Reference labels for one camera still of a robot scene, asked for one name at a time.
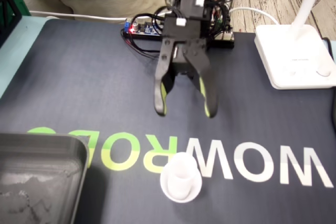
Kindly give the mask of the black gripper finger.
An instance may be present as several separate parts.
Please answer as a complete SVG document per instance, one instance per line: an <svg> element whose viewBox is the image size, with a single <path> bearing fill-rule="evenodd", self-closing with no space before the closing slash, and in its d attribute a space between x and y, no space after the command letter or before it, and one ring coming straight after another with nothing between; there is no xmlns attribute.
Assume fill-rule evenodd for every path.
<svg viewBox="0 0 336 224"><path fill-rule="evenodd" d="M174 39L164 38L155 71L154 108L158 115L166 116L166 96L173 87L173 72L171 69Z"/></svg>

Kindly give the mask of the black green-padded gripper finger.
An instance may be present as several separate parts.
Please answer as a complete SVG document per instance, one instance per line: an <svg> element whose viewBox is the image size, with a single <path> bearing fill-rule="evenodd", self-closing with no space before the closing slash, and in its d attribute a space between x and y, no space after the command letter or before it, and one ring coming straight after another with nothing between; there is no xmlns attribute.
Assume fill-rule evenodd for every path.
<svg viewBox="0 0 336 224"><path fill-rule="evenodd" d="M204 97L204 108L209 118L215 117L218 110L218 96L215 75L206 54L206 40L190 39L184 45L183 56L198 75L199 90Z"/></svg>

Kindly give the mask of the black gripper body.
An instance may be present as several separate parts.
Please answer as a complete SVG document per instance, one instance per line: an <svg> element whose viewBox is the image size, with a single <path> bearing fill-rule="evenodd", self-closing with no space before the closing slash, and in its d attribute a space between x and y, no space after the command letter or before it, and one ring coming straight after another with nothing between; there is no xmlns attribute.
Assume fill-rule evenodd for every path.
<svg viewBox="0 0 336 224"><path fill-rule="evenodd" d="M163 63L171 72L207 69L207 41L201 38L201 22L168 16L163 28Z"/></svg>

